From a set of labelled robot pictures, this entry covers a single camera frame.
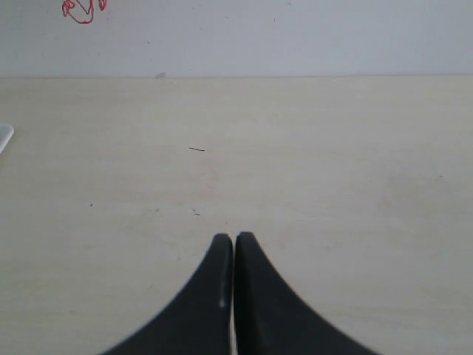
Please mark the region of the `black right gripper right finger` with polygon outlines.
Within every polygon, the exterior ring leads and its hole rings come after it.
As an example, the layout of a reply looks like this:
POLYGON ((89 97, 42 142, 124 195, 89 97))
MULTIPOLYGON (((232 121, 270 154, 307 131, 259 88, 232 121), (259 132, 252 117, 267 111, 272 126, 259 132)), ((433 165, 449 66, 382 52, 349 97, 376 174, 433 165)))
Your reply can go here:
POLYGON ((273 267, 251 232, 234 261, 238 354, 374 354, 309 307, 273 267))

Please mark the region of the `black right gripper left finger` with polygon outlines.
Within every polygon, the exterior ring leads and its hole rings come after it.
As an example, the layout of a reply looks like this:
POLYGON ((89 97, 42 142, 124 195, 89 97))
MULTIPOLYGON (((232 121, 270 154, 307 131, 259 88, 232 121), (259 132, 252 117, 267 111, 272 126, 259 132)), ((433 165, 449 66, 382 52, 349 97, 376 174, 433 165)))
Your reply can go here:
POLYGON ((150 322, 106 354, 230 354, 233 244, 216 234, 196 271, 150 322))

